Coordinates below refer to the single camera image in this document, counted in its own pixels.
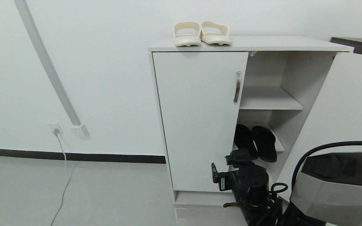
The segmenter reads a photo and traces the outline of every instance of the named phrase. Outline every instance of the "power cord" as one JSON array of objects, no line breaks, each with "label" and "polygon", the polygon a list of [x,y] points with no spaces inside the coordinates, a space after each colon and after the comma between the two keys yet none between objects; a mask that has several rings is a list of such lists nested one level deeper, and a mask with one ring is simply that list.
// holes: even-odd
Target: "power cord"
[{"label": "power cord", "polygon": [[65,170],[66,170],[66,176],[68,177],[68,182],[66,183],[65,189],[63,190],[63,193],[62,193],[61,205],[59,206],[59,209],[58,209],[56,215],[54,216],[54,219],[53,219],[53,221],[51,222],[51,225],[50,225],[50,226],[53,226],[54,221],[55,221],[55,219],[56,219],[59,211],[60,211],[61,208],[62,208],[63,196],[65,195],[65,191],[66,191],[66,188],[67,188],[68,185],[69,185],[69,182],[71,181],[70,178],[69,178],[68,167],[66,166],[66,154],[65,154],[65,151],[63,151],[62,144],[61,144],[61,140],[60,140],[59,137],[58,137],[59,129],[55,128],[55,129],[53,130],[53,134],[57,137],[58,142],[59,142],[59,146],[61,147],[61,150],[62,150],[62,153],[63,153],[64,163],[65,163]]}]

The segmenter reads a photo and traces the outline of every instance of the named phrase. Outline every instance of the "cabinet door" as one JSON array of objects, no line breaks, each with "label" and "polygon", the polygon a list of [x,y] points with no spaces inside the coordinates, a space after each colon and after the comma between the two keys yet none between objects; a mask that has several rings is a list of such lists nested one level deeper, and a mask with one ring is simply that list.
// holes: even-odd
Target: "cabinet door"
[{"label": "cabinet door", "polygon": [[153,53],[174,190],[219,191],[211,163],[228,171],[224,156],[232,150],[247,58],[247,52]]},{"label": "cabinet door", "polygon": [[[362,55],[337,53],[278,182],[288,183],[298,160],[317,146],[362,140]],[[362,146],[329,148],[321,153],[360,152]],[[288,199],[288,191],[281,194]]]}]

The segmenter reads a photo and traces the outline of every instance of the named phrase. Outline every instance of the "cabinet top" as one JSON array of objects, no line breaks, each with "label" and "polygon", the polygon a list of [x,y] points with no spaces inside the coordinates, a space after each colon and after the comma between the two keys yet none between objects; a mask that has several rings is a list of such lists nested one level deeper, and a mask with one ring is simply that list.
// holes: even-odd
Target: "cabinet top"
[{"label": "cabinet top", "polygon": [[233,45],[216,45],[202,42],[200,46],[175,47],[172,38],[148,47],[150,52],[199,52],[199,51],[342,51],[354,48],[323,40],[300,36],[232,36]]}]

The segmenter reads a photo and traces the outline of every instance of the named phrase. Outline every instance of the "white cable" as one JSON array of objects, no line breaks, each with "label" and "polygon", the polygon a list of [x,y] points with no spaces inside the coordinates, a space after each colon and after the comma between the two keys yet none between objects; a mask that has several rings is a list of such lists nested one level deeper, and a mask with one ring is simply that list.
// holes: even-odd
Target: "white cable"
[{"label": "white cable", "polygon": [[61,147],[61,150],[62,150],[62,153],[63,153],[64,163],[65,163],[65,169],[66,169],[66,176],[68,177],[68,182],[66,183],[65,189],[63,190],[63,193],[62,193],[61,206],[59,206],[59,209],[58,209],[56,215],[54,216],[54,219],[53,219],[53,221],[51,222],[51,225],[50,225],[50,226],[53,226],[54,221],[55,221],[55,218],[57,217],[59,211],[60,211],[61,208],[62,208],[63,196],[65,195],[66,188],[68,187],[68,184],[69,184],[69,182],[70,182],[69,173],[68,173],[68,167],[66,167],[66,154],[65,154],[65,151],[63,151],[62,144],[61,144],[61,140],[60,140],[59,137],[58,137],[58,132],[54,131],[54,135],[57,137],[58,142],[59,142],[59,146]]}]

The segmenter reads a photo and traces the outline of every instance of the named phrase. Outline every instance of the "black cable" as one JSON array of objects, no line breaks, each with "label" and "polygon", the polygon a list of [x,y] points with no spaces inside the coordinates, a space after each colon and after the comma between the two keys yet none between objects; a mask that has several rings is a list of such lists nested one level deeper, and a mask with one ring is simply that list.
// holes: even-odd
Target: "black cable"
[{"label": "black cable", "polygon": [[263,220],[266,219],[266,217],[269,216],[276,209],[277,206],[280,206],[280,204],[282,202],[283,202],[283,200],[278,198],[274,202],[274,205],[272,207],[270,207],[270,209],[268,209],[267,212],[265,214],[263,214],[263,216],[259,220],[257,220],[257,222],[255,222],[255,226],[260,226],[261,223],[263,222]]},{"label": "black cable", "polygon": [[344,142],[328,143],[328,144],[324,144],[319,147],[313,148],[312,150],[305,153],[305,155],[303,155],[300,158],[300,160],[298,161],[297,166],[295,166],[293,178],[291,180],[291,189],[294,188],[295,181],[297,180],[297,175],[300,170],[300,167],[308,156],[310,156],[311,154],[313,154],[317,151],[323,150],[323,149],[341,147],[341,146],[362,146],[362,141],[344,141]]},{"label": "black cable", "polygon": [[[276,186],[284,186],[284,188],[275,191],[274,188],[275,188]],[[287,191],[287,189],[288,189],[288,185],[286,185],[285,183],[274,183],[274,184],[272,184],[272,186],[271,186],[271,188],[270,188],[270,193],[275,193],[275,194],[277,194],[277,193],[280,193],[280,192]]]}]

